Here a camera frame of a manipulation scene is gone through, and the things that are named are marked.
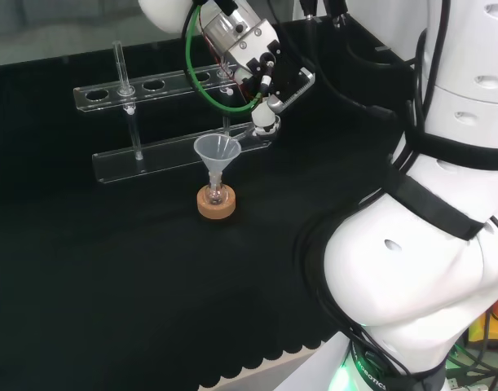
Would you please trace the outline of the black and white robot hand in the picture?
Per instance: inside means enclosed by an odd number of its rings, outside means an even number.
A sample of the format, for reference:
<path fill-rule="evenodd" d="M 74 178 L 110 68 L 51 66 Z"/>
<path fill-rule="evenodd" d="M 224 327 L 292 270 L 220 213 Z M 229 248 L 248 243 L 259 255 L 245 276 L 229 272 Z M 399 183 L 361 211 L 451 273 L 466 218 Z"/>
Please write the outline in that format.
<path fill-rule="evenodd" d="M 277 40 L 267 45 L 259 57 L 253 57 L 247 66 L 236 70 L 236 81 L 260 95 L 251 112 L 250 136 L 272 139 L 280 130 L 280 114 L 309 86 L 311 73 L 295 62 Z"/>

